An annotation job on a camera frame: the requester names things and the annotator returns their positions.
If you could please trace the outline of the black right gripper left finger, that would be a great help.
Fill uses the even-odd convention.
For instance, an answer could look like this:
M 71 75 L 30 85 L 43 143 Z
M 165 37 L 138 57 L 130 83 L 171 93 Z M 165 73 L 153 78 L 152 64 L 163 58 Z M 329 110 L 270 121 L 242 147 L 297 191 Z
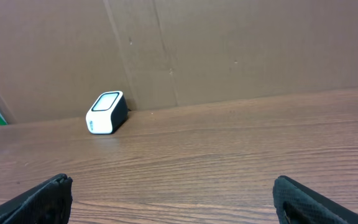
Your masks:
M 0 224 L 67 224 L 73 179 L 57 174 L 0 205 Z

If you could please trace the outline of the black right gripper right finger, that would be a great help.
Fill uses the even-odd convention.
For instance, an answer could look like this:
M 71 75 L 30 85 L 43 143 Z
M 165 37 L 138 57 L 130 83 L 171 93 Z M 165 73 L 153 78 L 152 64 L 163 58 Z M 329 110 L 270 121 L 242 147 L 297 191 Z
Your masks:
M 281 175 L 273 185 L 280 224 L 358 224 L 358 214 L 299 182 Z

